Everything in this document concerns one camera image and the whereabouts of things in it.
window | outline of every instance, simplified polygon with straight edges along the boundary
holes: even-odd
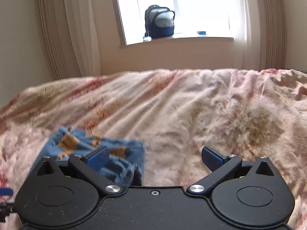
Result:
[[[229,36],[231,0],[117,0],[126,44],[143,41],[145,10],[157,4],[175,11],[175,34]]]

small blue object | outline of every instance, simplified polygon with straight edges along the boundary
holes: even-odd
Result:
[[[11,188],[0,188],[0,196],[12,196],[13,190]]]

wall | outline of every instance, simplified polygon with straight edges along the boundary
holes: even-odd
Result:
[[[19,91],[51,80],[34,0],[0,0],[0,106]]]
[[[307,70],[307,0],[284,0],[287,17],[286,68]]]
[[[233,67],[233,39],[159,39],[120,47],[112,0],[92,0],[102,74],[133,70]]]

bed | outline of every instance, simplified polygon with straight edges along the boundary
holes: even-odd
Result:
[[[203,146],[243,160],[267,155],[307,229],[307,75],[294,70],[154,70],[59,80],[0,110],[0,187],[16,195],[48,137],[71,125],[145,147],[145,186],[187,187],[209,173]],[[10,216],[1,229],[18,229]]]

blue backpack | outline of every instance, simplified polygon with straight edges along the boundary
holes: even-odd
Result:
[[[145,11],[145,37],[153,39],[174,34],[175,12],[167,7],[151,5]]]

